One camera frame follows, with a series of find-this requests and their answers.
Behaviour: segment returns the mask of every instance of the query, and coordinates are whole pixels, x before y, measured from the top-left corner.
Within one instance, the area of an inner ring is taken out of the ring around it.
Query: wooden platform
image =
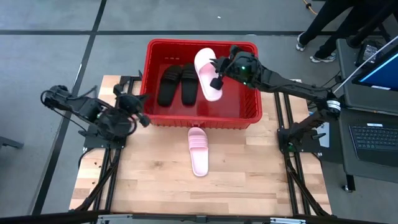
[[[112,90],[119,79],[104,76],[99,91],[102,100],[114,104]],[[140,85],[134,86],[135,94]],[[274,95],[261,93],[261,97],[262,119],[247,130],[205,129],[210,148],[206,177],[192,173],[188,128],[138,127],[121,154],[111,211],[291,215],[287,175],[275,133],[278,123]],[[295,121],[308,116],[305,100],[291,96],[290,103]],[[70,208],[79,206],[96,185],[103,154],[104,149],[95,149],[83,158]],[[301,153],[301,158],[309,191],[331,212],[319,161],[312,154]],[[296,187],[303,213],[299,192]]]

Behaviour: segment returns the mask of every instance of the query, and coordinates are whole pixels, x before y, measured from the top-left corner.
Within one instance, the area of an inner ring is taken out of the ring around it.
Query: sneaker
[[[319,62],[328,63],[328,62],[332,62],[332,61],[336,60],[336,56],[337,56],[337,54],[333,52],[329,56],[327,56],[326,58],[323,58],[323,59],[317,58],[316,56],[311,56],[310,59],[311,59],[311,62],[313,62],[313,63],[319,63]]]
[[[301,35],[303,35],[303,33],[301,33],[301,34],[298,35],[298,37],[297,37],[296,50],[299,50],[299,51],[303,52],[304,49],[305,49],[305,45],[303,45],[303,44],[300,43],[300,37],[301,37]]]

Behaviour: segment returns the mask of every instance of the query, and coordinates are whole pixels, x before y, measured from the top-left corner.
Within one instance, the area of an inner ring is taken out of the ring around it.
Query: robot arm
[[[79,119],[97,128],[97,133],[79,131],[83,136],[94,134],[107,141],[117,141],[132,134],[136,128],[136,119],[146,127],[150,120],[142,114],[146,96],[134,96],[123,93],[121,85],[115,85],[113,92],[116,95],[116,107],[98,99],[90,98],[88,93],[73,97],[65,86],[57,85],[45,90],[40,96],[41,102],[51,110],[69,111]]]
[[[220,57],[213,60],[213,66],[219,73],[219,77],[213,79],[211,86],[217,90],[221,89],[222,79],[227,76],[249,88],[256,88],[268,93],[287,93],[315,103],[324,103],[326,100],[335,98],[327,88],[281,77],[278,73],[261,65],[254,54],[244,52],[237,46],[232,46],[231,55],[228,58]]]
[[[289,129],[278,130],[280,142],[284,146],[290,143],[301,145],[305,133],[340,115],[340,102],[330,89],[283,78],[261,65],[254,54],[242,51],[237,46],[232,46],[229,57],[214,59],[212,64],[219,76],[211,81],[210,86],[217,90],[223,86],[223,78],[230,77],[249,88],[268,93],[287,93],[317,105],[318,110],[302,122],[294,123]]]

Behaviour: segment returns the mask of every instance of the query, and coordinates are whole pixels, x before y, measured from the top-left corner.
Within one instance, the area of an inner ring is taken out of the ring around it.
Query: blue screen
[[[398,89],[398,54],[380,64],[360,82],[374,86]]]

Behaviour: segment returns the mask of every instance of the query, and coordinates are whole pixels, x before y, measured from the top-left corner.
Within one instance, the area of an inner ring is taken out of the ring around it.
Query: table leg
[[[342,186],[341,188],[345,190],[346,192],[353,192],[355,191],[355,181],[354,181],[354,176],[352,175],[346,175],[347,178],[347,185]]]

